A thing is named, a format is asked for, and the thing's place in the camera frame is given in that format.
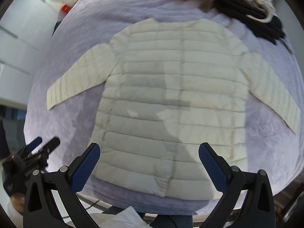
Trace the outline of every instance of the lavender fleece blanket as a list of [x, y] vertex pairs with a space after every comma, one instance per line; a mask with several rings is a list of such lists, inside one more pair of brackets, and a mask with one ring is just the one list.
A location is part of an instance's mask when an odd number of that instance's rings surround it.
[[[273, 194], [284, 189], [303, 169], [304, 83], [294, 55], [281, 42], [277, 45], [257, 39], [241, 22], [219, 14], [215, 9], [203, 13], [200, 0], [79, 0], [65, 17], [43, 55], [28, 103], [24, 133], [29, 143], [37, 136], [44, 142], [54, 136], [61, 145], [49, 158], [48, 171], [69, 165], [82, 154], [94, 128], [104, 85], [81, 93], [47, 111], [48, 88], [87, 50], [108, 43], [114, 34], [136, 22], [154, 18], [159, 22], [185, 22], [201, 18], [215, 21], [236, 34], [253, 52], [267, 61], [291, 93], [301, 110], [301, 122], [295, 135], [268, 106], [249, 95], [246, 102], [246, 148], [248, 169], [267, 171]], [[217, 200], [185, 201], [139, 193], [91, 176], [83, 189], [87, 195], [109, 204], [136, 211], [194, 215], [208, 214]]]

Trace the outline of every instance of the white wall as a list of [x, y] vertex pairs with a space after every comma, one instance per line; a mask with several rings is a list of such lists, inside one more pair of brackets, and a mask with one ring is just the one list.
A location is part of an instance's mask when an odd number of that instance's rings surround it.
[[14, 0], [0, 20], [0, 102], [27, 105], [60, 6], [49, 0]]

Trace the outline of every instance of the quilted stitching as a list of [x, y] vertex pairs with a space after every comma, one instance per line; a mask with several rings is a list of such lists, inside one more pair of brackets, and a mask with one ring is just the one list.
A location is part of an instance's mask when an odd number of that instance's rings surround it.
[[247, 168], [245, 102], [250, 91], [297, 132], [299, 108], [271, 67], [220, 25], [198, 20], [125, 28], [85, 53], [47, 93], [48, 109], [106, 81], [91, 142], [95, 176], [144, 193], [217, 199], [198, 157], [209, 142]]

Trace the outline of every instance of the red object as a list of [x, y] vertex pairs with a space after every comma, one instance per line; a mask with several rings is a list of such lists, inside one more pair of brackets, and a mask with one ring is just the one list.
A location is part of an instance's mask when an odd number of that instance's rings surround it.
[[69, 5], [63, 5], [62, 7], [61, 7], [61, 12], [63, 12], [63, 13], [68, 13], [70, 10], [72, 9], [72, 7], [70, 7]]

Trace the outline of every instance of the metal screw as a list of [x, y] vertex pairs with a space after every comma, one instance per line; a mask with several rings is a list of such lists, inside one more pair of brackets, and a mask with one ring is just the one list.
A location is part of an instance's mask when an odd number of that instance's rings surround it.
[[262, 175], [262, 176], [266, 176], [265, 170], [259, 170], [259, 173], [260, 173], [260, 175]]
[[39, 170], [34, 170], [34, 171], [33, 171], [33, 175], [34, 175], [34, 176], [38, 175], [38, 173], [39, 173]]
[[233, 165], [233, 166], [231, 166], [231, 170], [234, 171], [234, 172], [238, 172], [238, 171], [240, 171], [240, 168]]
[[62, 166], [62, 167], [60, 168], [60, 171], [61, 171], [61, 172], [66, 172], [66, 171], [67, 171], [67, 166]]

